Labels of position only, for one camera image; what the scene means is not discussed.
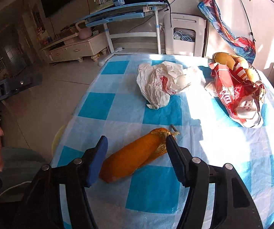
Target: checkered tablecloth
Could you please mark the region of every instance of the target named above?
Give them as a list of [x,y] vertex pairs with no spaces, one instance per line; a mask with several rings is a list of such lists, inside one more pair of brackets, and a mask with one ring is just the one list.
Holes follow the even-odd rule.
[[[232,121],[224,106],[202,87],[173,95],[166,107],[149,109],[136,83],[141,63],[163,61],[199,66],[211,80],[207,59],[189,56],[114,56],[102,68],[79,102],[51,162],[68,164],[95,147],[101,135],[108,138],[107,157],[157,127],[179,132],[177,142],[206,163],[232,163],[255,201],[264,228],[274,221],[274,89],[267,89],[262,108],[264,125],[244,128]],[[176,228],[188,195],[176,179],[167,154],[138,169],[132,176],[106,184],[98,180],[86,189],[100,229]],[[60,186],[63,220],[71,228],[64,186]],[[214,200],[210,185],[203,228],[209,228]]]

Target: red snack bag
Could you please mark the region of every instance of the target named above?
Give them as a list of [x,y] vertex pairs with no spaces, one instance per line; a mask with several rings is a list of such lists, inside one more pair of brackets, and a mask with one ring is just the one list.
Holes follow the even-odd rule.
[[262,81],[242,80],[235,71],[219,63],[209,64],[218,97],[229,116],[244,127],[261,127],[261,108],[266,93]]

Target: white crumpled paper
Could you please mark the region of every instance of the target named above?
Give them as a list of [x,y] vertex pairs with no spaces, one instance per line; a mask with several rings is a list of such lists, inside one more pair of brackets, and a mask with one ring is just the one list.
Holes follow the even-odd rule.
[[182,68],[182,65],[164,61],[151,66],[140,64],[137,84],[151,109],[168,105],[170,95],[184,92],[191,84],[205,84],[205,78],[198,67]]

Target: orange plush carrot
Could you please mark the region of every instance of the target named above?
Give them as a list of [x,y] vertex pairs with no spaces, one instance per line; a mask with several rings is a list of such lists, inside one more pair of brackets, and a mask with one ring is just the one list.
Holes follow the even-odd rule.
[[166,137],[177,135],[166,128],[156,128],[109,156],[99,177],[107,183],[131,175],[136,169],[166,153]]

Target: tile floor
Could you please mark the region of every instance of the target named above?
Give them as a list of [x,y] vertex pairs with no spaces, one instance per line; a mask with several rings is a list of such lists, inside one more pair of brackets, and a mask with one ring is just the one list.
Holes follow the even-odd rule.
[[84,58],[82,63],[69,61],[40,68],[42,85],[3,102],[3,145],[31,148],[50,161],[55,134],[68,123],[100,69],[90,58]]

